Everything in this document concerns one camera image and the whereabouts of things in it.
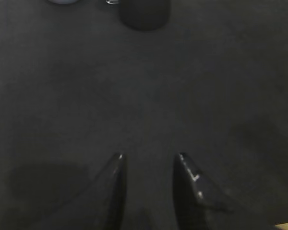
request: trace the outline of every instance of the white object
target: white object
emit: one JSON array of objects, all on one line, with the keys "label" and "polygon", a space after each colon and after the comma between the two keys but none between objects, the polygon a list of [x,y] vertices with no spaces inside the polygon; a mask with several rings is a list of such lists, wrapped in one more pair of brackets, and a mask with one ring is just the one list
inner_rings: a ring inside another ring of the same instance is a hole
[{"label": "white object", "polygon": [[59,4],[59,5],[67,5],[77,2],[78,0],[49,0],[52,3]]},{"label": "white object", "polygon": [[120,0],[106,0],[106,3],[110,5],[117,5],[119,2]]}]

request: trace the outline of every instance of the gray carpet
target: gray carpet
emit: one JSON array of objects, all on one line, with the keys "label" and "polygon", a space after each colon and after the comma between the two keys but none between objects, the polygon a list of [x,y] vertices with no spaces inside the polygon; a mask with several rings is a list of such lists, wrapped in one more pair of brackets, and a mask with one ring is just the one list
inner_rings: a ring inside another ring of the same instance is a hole
[{"label": "gray carpet", "polygon": [[116,151],[126,219],[144,208],[177,229],[186,151],[246,208],[288,221],[288,0],[173,0],[148,33],[100,0],[0,0],[0,230],[72,197]]}]

